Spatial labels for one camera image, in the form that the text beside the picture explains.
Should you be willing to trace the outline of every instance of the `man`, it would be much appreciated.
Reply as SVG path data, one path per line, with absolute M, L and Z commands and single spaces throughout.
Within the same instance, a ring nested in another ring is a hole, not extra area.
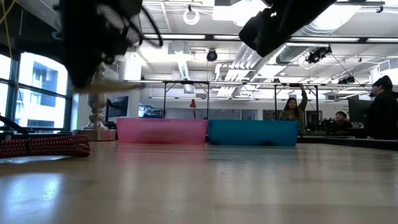
M 385 75 L 372 86 L 375 96 L 364 124 L 368 139 L 397 139 L 398 102 L 391 79 Z
M 334 127 L 339 131 L 347 131 L 348 128 L 352 128 L 353 125 L 347 120 L 347 114 L 339 111 L 336 113 Z
M 341 132 L 347 132 L 348 129 L 352 127 L 353 126 L 351 125 L 351 123 L 347 120 L 347 114 L 339 111 L 336 113 L 335 121 L 328 123 L 326 127 L 326 133 L 336 134 Z

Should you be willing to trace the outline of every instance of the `red rope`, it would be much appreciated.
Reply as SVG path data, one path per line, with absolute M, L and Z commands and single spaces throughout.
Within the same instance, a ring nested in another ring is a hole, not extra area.
M 87 136 L 8 140 L 0 142 L 0 159 L 22 156 L 89 156 Z

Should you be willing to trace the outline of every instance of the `metal base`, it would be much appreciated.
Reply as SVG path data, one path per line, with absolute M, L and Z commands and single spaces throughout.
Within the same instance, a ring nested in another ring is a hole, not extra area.
M 75 135 L 87 135 L 90 141 L 115 141 L 116 130 L 73 130 Z

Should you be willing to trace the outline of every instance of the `silver pedestal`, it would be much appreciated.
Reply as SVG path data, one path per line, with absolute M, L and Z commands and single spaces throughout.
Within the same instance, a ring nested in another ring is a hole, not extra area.
M 99 83 L 104 77 L 105 67 L 101 64 L 94 74 L 93 83 Z M 116 130 L 110 130 L 103 124 L 103 108 L 106 106 L 106 95 L 104 93 L 92 93 L 88 95 L 87 105 L 91 108 L 88 116 L 90 122 L 82 129 L 74 130 L 73 134 L 87 135 L 90 141 L 115 141 Z

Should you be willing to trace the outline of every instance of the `blue bin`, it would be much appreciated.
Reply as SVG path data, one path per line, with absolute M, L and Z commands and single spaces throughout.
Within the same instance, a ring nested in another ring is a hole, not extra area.
M 208 121 L 208 140 L 214 145 L 295 146 L 298 132 L 298 121 Z

